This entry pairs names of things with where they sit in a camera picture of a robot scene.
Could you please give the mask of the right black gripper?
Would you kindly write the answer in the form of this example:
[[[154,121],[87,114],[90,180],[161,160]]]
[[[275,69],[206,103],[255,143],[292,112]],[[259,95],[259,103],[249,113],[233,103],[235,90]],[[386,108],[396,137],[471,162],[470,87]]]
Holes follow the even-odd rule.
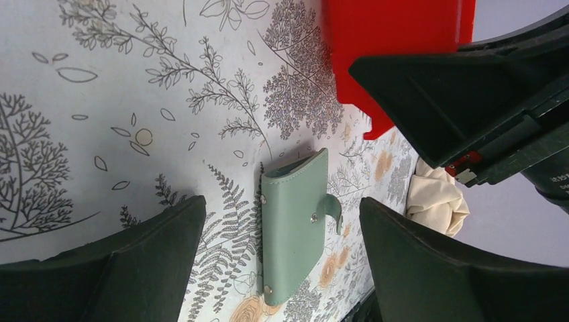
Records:
[[[365,56],[351,77],[466,186],[522,174],[568,209],[568,8],[454,54]]]

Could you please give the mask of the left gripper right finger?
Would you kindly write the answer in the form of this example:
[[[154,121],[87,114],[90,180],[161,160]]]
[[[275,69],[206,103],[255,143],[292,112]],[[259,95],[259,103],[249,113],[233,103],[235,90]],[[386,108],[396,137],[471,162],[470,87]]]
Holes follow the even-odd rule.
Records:
[[[383,321],[567,321],[568,269],[469,246],[365,197],[360,226]]]

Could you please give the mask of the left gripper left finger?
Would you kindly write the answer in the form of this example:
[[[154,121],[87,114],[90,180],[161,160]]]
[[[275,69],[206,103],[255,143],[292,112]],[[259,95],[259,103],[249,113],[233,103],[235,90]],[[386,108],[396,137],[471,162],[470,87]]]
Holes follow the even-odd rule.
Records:
[[[47,260],[1,266],[2,321],[176,321],[206,218],[194,196]]]

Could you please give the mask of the red plastic bin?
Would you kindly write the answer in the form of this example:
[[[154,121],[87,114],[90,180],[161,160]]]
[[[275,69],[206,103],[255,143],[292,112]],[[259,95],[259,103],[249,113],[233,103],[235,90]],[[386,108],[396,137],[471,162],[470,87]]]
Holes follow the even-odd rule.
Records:
[[[370,117],[365,140],[393,127],[380,105],[348,69],[364,56],[439,54],[472,41],[475,0],[327,0],[321,3],[338,101]]]

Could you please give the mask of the green card holder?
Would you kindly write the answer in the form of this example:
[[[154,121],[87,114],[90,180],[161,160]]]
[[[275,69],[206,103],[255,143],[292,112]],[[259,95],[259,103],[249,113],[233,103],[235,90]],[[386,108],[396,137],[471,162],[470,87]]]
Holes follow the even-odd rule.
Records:
[[[328,193],[328,150],[275,168],[261,176],[264,301],[288,301],[323,253],[325,220],[342,230],[342,205]]]

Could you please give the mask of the beige crumpled cloth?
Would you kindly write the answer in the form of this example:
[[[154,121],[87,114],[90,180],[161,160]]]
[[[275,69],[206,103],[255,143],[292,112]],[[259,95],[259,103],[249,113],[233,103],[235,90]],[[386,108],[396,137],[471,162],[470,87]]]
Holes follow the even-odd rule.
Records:
[[[418,159],[407,194],[405,217],[448,237],[454,237],[470,214],[463,192],[444,168]]]

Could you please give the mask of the floral patterned mat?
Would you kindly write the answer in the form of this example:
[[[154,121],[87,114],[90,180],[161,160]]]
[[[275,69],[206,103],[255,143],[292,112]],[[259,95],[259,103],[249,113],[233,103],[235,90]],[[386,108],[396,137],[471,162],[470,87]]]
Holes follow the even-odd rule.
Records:
[[[337,102],[320,1],[2,1],[1,262],[43,260],[203,195],[181,321],[340,321],[372,290],[362,197],[402,211],[415,153]],[[298,291],[262,302],[258,175],[322,148],[344,210]]]

